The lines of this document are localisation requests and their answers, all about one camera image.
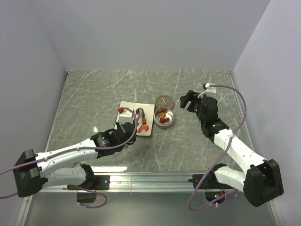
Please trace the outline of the round metal lunch tin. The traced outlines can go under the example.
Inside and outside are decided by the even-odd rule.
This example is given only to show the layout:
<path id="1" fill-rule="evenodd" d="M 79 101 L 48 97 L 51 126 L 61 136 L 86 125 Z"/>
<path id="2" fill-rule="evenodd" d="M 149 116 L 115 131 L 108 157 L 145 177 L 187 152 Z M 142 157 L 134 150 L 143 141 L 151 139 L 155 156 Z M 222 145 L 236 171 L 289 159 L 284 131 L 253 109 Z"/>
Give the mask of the round metal lunch tin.
<path id="1" fill-rule="evenodd" d="M 153 121 L 161 129 L 171 127 L 175 122 L 175 116 L 171 109 L 163 107 L 155 111 Z"/>

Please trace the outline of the brown chicken drumstick piece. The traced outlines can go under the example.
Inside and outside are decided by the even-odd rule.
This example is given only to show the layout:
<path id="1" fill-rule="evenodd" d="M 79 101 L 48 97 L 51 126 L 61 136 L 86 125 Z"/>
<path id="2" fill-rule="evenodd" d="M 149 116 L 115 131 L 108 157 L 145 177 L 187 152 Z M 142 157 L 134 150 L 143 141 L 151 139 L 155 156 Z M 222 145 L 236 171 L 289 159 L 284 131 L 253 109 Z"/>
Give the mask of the brown chicken drumstick piece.
<path id="1" fill-rule="evenodd" d="M 164 124 L 164 123 L 167 123 L 169 121 L 170 121 L 169 118 L 160 118 L 159 123 Z"/>

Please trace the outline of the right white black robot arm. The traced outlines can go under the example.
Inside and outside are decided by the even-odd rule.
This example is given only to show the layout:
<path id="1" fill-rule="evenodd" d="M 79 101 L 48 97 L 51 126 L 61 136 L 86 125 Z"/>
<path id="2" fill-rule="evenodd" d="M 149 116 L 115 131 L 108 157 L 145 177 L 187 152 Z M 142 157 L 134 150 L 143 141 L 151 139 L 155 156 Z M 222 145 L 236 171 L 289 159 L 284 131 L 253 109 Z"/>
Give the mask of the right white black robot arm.
<path id="1" fill-rule="evenodd" d="M 204 175 L 193 175 L 189 204 L 202 184 L 210 188 L 230 186 L 232 194 L 243 192 L 255 207 L 283 195 L 279 164 L 258 155 L 235 135 L 236 131 L 219 118 L 215 98 L 190 90 L 180 102 L 181 108 L 196 114 L 204 136 L 224 151 Z"/>

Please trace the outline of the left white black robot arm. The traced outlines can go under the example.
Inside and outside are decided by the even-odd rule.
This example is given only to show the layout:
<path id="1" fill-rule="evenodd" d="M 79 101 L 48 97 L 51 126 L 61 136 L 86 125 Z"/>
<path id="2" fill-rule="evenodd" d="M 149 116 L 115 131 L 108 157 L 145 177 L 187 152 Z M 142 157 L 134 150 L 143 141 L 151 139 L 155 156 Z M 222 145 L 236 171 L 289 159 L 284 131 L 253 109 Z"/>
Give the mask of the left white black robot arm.
<path id="1" fill-rule="evenodd" d="M 42 188 L 59 185 L 75 185 L 90 189 L 95 176 L 90 166 L 83 164 L 76 168 L 70 165 L 99 159 L 121 152 L 136 139 L 134 123 L 116 124 L 115 129 L 99 132 L 78 144 L 56 151 L 34 153 L 24 151 L 15 164 L 13 174 L 19 197 L 28 197 Z"/>

